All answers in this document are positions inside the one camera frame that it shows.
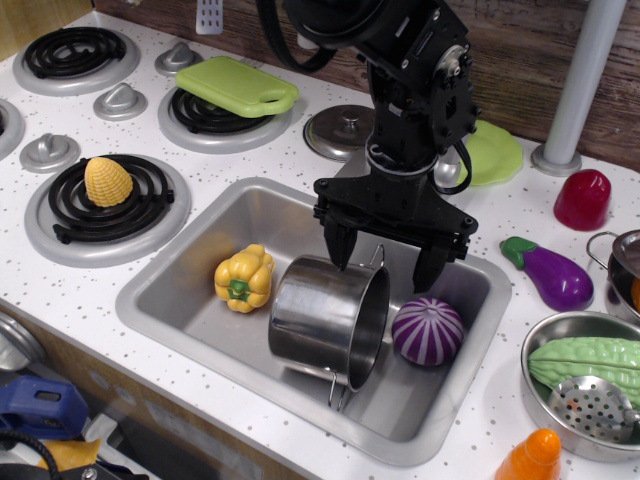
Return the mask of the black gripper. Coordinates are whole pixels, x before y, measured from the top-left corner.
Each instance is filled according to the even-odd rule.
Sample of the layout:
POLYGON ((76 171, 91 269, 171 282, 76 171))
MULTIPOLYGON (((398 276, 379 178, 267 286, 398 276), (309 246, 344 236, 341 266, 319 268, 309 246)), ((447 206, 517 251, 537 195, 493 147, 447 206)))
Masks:
POLYGON ((464 259, 477 231, 477 221, 443 199, 426 174, 373 167, 364 176, 318 179, 314 191, 331 262, 346 269, 360 231, 417 246, 415 293, 427 292, 449 261, 464 259))

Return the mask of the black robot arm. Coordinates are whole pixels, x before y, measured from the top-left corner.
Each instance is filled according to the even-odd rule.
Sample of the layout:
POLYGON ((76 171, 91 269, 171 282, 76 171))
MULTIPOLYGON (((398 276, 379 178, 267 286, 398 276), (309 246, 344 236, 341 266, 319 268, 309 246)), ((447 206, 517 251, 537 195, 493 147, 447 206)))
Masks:
POLYGON ((345 268, 360 232, 419 248, 414 288, 428 290, 444 266, 465 257, 477 221, 448 202, 467 180, 437 179, 476 129, 465 25, 443 1, 260 1, 258 16, 279 60, 300 73, 353 48, 368 69, 374 126, 365 143, 368 174, 319 179, 315 217, 330 259, 345 268))

